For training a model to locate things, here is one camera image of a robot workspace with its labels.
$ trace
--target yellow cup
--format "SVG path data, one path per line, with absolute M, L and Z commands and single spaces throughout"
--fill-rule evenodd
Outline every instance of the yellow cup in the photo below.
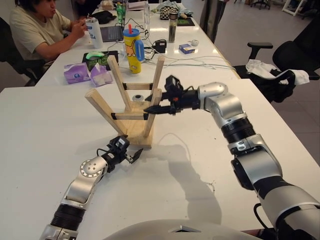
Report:
M 141 72 L 141 61 L 145 59 L 145 48 L 140 40 L 140 31 L 132 28 L 123 31 L 126 56 L 129 61 L 130 70 L 133 74 Z

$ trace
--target mouse pad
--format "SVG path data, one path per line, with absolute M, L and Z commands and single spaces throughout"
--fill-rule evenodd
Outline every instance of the mouse pad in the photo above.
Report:
M 191 17 L 187 17 L 186 19 L 178 19 L 178 27 L 190 27 L 195 26 Z
M 87 56 L 88 52 L 83 55 L 82 62 L 86 63 L 89 71 L 91 71 L 91 69 L 93 69 L 94 66 L 97 63 L 102 65 L 102 66 L 106 66 L 106 69 L 108 71 L 110 71 L 110 67 L 108 65 L 108 56 L 110 56 L 110 55 L 114 55 L 115 56 L 115 60 L 118 63 L 118 61 L 119 61 L 118 51 L 109 51 L 109 52 L 108 51 L 102 51 L 101 53 L 104 53 L 105 55 L 100 57 L 100 58 L 98 58 L 98 59 L 95 59 L 95 60 L 87 60 L 86 59 L 86 56 Z

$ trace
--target upside-down wooden stool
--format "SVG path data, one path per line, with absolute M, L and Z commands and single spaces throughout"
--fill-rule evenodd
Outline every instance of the upside-down wooden stool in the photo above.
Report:
M 157 87 L 165 58 L 163 56 L 158 58 L 153 83 L 124 83 L 115 56 L 110 55 L 107 61 L 125 104 L 124 112 L 115 113 L 94 88 L 85 94 L 85 98 L 119 135 L 128 135 L 127 139 L 130 141 L 130 145 L 151 148 L 155 115 L 144 112 L 144 109 L 158 105 L 161 101 L 162 91 Z M 131 101 L 127 90 L 151 90 L 152 100 L 151 102 Z

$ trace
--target power adapter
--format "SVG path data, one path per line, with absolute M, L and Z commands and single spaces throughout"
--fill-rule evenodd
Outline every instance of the power adapter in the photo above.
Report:
M 154 42 L 154 50 L 160 54 L 166 53 L 167 41 L 165 39 L 160 39 Z

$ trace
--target red straw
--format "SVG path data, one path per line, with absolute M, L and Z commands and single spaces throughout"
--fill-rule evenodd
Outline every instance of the red straw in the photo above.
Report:
M 129 34 L 132 34 L 132 26 L 129 24 Z

